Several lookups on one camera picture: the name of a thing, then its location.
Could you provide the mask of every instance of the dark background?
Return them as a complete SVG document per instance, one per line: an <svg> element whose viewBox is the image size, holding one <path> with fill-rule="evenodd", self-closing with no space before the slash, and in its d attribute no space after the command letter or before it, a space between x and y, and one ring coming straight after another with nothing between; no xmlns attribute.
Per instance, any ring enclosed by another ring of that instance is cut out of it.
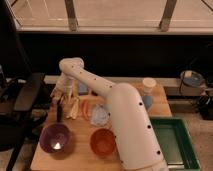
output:
<svg viewBox="0 0 213 171"><path fill-rule="evenodd" d="M60 74L58 62L82 57L101 76L179 77L184 69L213 75L213 36L20 32L33 70Z"/></svg>

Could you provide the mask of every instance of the wooden table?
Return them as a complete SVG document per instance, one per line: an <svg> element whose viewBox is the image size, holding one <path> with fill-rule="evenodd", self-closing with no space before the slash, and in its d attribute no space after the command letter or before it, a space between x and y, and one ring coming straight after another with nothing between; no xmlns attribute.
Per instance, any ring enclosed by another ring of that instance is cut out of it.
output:
<svg viewBox="0 0 213 171"><path fill-rule="evenodd" d="M141 91L141 84L133 83ZM152 91L153 105L149 108L149 116L171 117L171 111L166 99L164 89L157 85ZM91 104L104 103L100 97L85 95L80 97L81 100L89 99ZM46 125L55 122L55 109L50 108ZM70 148L57 154L45 153L40 145L37 145L32 163L32 171L120 171L123 170L118 152L115 151L107 158L96 156L90 149L90 136L99 129L82 117L81 109L76 120L63 119L72 133L72 139L69 144Z"/></svg>

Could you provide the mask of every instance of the purple bowl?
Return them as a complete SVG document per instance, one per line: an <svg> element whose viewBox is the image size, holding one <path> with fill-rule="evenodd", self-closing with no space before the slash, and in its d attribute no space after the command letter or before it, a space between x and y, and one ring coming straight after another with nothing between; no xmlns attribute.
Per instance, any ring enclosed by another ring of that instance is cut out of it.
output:
<svg viewBox="0 0 213 171"><path fill-rule="evenodd" d="M41 133L39 143L47 153L61 151L70 140L70 131L64 124L54 123L47 126Z"/></svg>

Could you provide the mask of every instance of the glass window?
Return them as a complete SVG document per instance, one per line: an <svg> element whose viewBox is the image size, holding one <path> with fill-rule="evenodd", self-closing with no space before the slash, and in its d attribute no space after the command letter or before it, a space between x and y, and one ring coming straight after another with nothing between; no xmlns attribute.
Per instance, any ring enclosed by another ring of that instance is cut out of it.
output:
<svg viewBox="0 0 213 171"><path fill-rule="evenodd" d="M212 0L7 0L21 29L213 33Z"/></svg>

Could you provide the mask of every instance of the green tray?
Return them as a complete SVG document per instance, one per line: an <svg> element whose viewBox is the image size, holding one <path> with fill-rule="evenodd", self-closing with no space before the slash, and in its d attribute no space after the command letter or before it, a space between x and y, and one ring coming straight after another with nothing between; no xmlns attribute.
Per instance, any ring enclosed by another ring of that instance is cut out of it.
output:
<svg viewBox="0 0 213 171"><path fill-rule="evenodd" d="M199 171L200 164L185 122L180 118L151 118L169 170Z"/></svg>

